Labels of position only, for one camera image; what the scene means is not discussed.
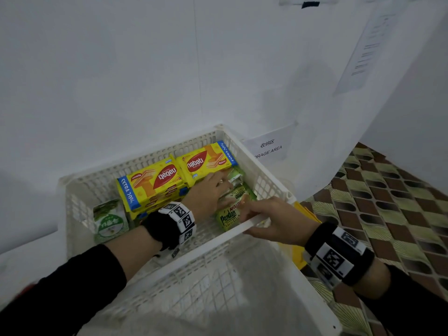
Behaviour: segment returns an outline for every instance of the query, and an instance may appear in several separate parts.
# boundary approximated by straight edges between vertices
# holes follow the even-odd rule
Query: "paper sign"
[[[297,123],[295,122],[281,129],[276,129],[255,138],[243,140],[242,142],[254,157],[263,164],[283,160],[291,145],[291,139],[296,126]]]
[[[335,94],[358,90],[364,86],[398,16],[408,0],[386,0],[378,4],[359,38]]]

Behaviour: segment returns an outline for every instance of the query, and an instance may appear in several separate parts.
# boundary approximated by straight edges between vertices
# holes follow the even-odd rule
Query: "white wall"
[[[448,193],[448,15],[361,141]]]
[[[8,192],[0,247],[56,226],[61,176],[211,123],[253,137],[297,118],[294,170],[273,170],[295,183],[299,199],[312,194],[445,12],[431,0],[412,2],[366,86],[333,97],[374,7],[361,0],[303,10],[278,0],[1,0],[0,180]],[[3,254],[0,273],[24,282],[47,273],[63,259],[58,238]],[[45,267],[26,270],[24,262],[37,259]],[[20,283],[3,286],[0,298]]]

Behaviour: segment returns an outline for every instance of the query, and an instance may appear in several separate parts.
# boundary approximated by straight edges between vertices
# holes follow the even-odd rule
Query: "green circular label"
[[[116,214],[108,214],[101,220],[98,227],[98,234],[102,237],[110,237],[121,231],[124,222],[120,216]]]

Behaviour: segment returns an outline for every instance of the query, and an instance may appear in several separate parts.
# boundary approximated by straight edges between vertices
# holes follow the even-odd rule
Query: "person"
[[[209,174],[191,188],[182,204],[200,223],[220,207],[229,205],[230,202],[219,203],[219,198],[230,188],[225,173]],[[267,214],[271,225],[251,227],[246,234],[284,244],[306,246],[319,226],[323,226],[277,197],[244,203],[240,220],[256,213]],[[161,220],[160,213],[150,214],[143,225],[68,260],[0,312],[2,329],[14,333],[77,333],[115,299],[146,262],[172,244],[169,238],[160,235]],[[101,290],[93,283],[101,285]],[[448,303],[377,258],[353,285],[353,290],[394,335],[441,332],[445,327]]]

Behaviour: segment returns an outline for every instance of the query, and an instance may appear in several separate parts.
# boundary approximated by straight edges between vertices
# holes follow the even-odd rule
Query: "patterned floor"
[[[358,143],[331,183],[301,203],[364,241],[377,257],[448,298],[448,196]],[[302,269],[339,317],[345,335],[386,335],[351,288],[325,288]]]

